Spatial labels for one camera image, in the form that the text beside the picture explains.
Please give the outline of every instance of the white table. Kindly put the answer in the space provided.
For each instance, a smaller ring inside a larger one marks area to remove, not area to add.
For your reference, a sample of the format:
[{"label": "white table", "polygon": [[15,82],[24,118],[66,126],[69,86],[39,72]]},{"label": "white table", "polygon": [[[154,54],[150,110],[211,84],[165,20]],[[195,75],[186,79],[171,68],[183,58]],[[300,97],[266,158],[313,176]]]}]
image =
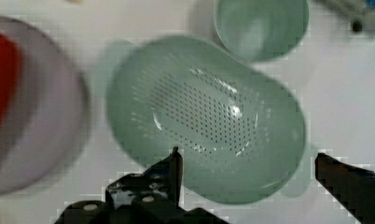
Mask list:
[{"label": "white table", "polygon": [[[88,72],[113,40],[140,44],[168,34],[211,36],[213,5],[212,0],[83,0],[81,4],[0,0],[0,14],[35,24]],[[297,95],[313,145],[341,161],[375,171],[375,37],[353,36],[347,27],[347,21],[311,2],[310,30],[302,44],[282,59],[253,66]],[[103,200],[104,188],[111,182],[143,171],[113,139],[104,116],[104,98],[94,96],[92,108],[90,137],[83,151],[30,188],[0,196],[0,223],[54,223],[68,204]],[[187,210],[201,206],[236,224],[355,223],[313,179],[313,159],[308,156],[303,163],[308,172],[299,170],[297,179],[259,203],[221,205],[183,189],[180,205]],[[300,184],[310,178],[303,191]],[[291,193],[302,195],[291,197]]]}]

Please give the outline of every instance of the blue object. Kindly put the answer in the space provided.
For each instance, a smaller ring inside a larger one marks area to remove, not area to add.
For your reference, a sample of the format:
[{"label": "blue object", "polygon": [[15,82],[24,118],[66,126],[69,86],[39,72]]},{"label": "blue object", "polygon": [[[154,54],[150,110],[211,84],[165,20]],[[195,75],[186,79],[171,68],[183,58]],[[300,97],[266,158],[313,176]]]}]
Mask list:
[{"label": "blue object", "polygon": [[371,8],[375,7],[375,0],[368,0],[368,6]]}]

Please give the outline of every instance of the red plate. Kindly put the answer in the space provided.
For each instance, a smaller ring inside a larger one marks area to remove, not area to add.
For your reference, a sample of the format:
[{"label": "red plate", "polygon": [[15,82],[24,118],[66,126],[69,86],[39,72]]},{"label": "red plate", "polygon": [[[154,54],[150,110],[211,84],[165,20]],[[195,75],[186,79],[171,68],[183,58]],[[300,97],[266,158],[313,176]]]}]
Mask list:
[{"label": "red plate", "polygon": [[17,87],[20,59],[17,46],[0,35],[0,123]]}]

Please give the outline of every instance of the green bowl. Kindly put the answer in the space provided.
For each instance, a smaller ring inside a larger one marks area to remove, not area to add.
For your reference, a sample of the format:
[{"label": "green bowl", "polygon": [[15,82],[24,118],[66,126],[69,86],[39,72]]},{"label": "green bowl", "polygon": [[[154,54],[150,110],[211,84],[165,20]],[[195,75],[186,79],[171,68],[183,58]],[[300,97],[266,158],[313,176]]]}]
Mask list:
[{"label": "green bowl", "polygon": [[247,61],[285,55],[304,36],[306,0],[218,0],[215,28],[223,45]]},{"label": "green bowl", "polygon": [[204,39],[170,36],[135,50],[107,93],[114,136],[148,167],[178,146],[183,185],[226,204],[272,195],[306,145],[297,100]]}]

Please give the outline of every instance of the green plastic colander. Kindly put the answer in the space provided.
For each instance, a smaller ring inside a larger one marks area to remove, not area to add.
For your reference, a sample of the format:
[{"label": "green plastic colander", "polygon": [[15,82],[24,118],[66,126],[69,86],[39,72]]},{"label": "green plastic colander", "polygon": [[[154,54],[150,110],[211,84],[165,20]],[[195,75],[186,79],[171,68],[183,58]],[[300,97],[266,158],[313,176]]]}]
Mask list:
[{"label": "green plastic colander", "polygon": [[169,36],[137,48],[108,89],[122,148],[145,167],[180,147],[183,185],[226,204],[272,195],[306,145],[294,96],[205,39]]}]

